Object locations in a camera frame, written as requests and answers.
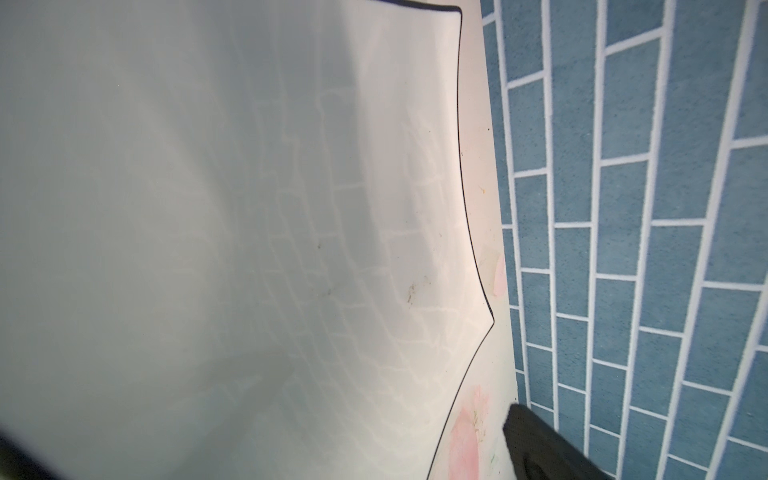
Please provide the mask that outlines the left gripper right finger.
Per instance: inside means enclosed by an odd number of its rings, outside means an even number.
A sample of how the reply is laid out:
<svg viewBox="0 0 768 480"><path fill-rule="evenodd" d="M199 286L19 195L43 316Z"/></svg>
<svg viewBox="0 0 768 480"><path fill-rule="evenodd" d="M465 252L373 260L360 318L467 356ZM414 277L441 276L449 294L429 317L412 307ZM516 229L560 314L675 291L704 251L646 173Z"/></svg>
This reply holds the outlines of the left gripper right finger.
<svg viewBox="0 0 768 480"><path fill-rule="evenodd" d="M524 405L510 405L503 434L517 479L609 479L607 474Z"/></svg>

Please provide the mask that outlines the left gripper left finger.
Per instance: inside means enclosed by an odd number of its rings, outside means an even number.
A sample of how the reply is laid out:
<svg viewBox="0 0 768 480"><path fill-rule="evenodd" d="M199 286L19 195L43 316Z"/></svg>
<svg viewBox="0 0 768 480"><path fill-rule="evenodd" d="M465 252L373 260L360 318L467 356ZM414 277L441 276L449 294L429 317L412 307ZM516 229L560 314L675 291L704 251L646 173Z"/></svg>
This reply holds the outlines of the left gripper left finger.
<svg viewBox="0 0 768 480"><path fill-rule="evenodd" d="M6 436L1 436L1 480L57 480L58 476Z"/></svg>

